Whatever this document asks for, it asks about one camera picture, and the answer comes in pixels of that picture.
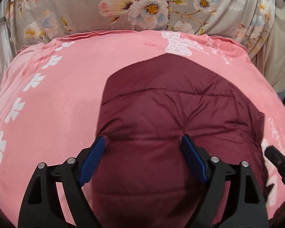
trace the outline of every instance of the ribbed blue pad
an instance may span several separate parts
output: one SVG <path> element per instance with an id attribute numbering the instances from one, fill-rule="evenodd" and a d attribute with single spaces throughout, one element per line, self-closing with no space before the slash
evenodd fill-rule
<path id="1" fill-rule="evenodd" d="M 78 179 L 78 184 L 80 187 L 91 181 L 91 178 L 102 158 L 104 150 L 105 140 L 104 138 L 100 137 L 80 168 L 80 177 Z"/>
<path id="2" fill-rule="evenodd" d="M 191 144 L 190 140 L 185 135 L 181 140 L 181 150 L 193 175 L 197 178 L 198 181 L 200 181 L 202 184 L 205 184 L 208 181 L 207 167 L 199 156 L 198 152 Z"/>

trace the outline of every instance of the yellow flower center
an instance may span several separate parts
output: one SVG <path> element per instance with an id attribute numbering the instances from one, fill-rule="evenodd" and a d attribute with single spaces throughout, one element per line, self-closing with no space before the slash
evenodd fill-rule
<path id="1" fill-rule="evenodd" d="M 145 10 L 149 14 L 156 14 L 158 12 L 158 6 L 155 4 L 149 4 L 148 6 L 145 7 Z"/>
<path id="2" fill-rule="evenodd" d="M 201 0 L 200 4 L 202 7 L 209 7 L 209 3 L 206 0 Z"/>

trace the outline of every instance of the metal bolt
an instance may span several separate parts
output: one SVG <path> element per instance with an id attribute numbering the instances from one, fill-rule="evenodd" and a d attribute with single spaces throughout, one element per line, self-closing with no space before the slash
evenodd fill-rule
<path id="1" fill-rule="evenodd" d="M 244 167 L 248 167 L 248 166 L 249 166 L 249 164 L 248 164 L 248 162 L 247 162 L 247 161 L 243 161 L 243 162 L 242 162 L 242 166 L 244 166 Z"/>
<path id="2" fill-rule="evenodd" d="M 211 157 L 211 161 L 212 161 L 213 163 L 217 163 L 217 162 L 219 162 L 219 158 L 216 157 L 216 156 L 213 156 L 213 157 Z"/>
<path id="3" fill-rule="evenodd" d="M 46 166 L 45 163 L 40 163 L 40 164 L 38 165 L 38 168 L 39 168 L 39 169 L 42 169 L 42 168 L 44 168 L 45 166 Z"/>
<path id="4" fill-rule="evenodd" d="M 67 163 L 68 163 L 68 164 L 74 164 L 75 161 L 76 161 L 75 158 L 68 158 Z"/>

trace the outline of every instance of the pink bedsheet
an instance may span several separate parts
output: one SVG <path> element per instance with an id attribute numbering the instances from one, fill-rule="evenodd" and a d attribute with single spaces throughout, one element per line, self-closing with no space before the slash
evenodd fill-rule
<path id="1" fill-rule="evenodd" d="M 89 147 L 107 78 L 164 53 L 183 55 L 235 84 L 263 113 L 262 147 L 285 154 L 285 109 L 235 41 L 178 32 L 111 31 L 75 34 L 22 50 L 6 70 L 0 92 L 0 208 L 17 224 L 21 201 L 39 162 L 61 164 Z M 268 215 L 285 200 L 277 170 L 266 161 Z M 84 187 L 91 200 L 90 185 Z M 67 221 L 72 218 L 60 191 Z"/>

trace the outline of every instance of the maroon garment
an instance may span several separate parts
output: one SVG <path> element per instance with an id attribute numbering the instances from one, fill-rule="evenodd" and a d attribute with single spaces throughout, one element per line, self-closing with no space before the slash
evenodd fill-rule
<path id="1" fill-rule="evenodd" d="M 100 109 L 97 134 L 107 147 L 92 180 L 95 215 L 104 228 L 183 228 L 203 190 L 180 151 L 184 134 L 226 163 L 248 161 L 265 193 L 263 126 L 237 87 L 184 57 L 121 69 L 107 80 Z"/>

